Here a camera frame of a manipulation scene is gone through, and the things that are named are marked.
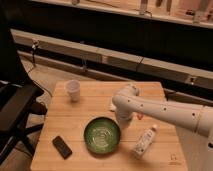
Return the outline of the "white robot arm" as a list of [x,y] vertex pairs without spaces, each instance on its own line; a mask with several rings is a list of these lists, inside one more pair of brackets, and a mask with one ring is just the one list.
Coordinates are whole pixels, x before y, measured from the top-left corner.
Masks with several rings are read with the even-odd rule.
[[139,97],[138,94],[139,89],[128,84],[112,97],[112,103],[116,106],[116,120],[122,128],[130,125],[134,112],[143,113],[207,137],[207,148],[213,149],[213,107],[150,100]]

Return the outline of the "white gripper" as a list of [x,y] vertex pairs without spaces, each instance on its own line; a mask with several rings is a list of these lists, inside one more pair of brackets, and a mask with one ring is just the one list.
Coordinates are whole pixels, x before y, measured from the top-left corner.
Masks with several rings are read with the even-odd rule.
[[126,129],[130,126],[133,116],[131,114],[121,115],[116,114],[116,120],[121,129]]

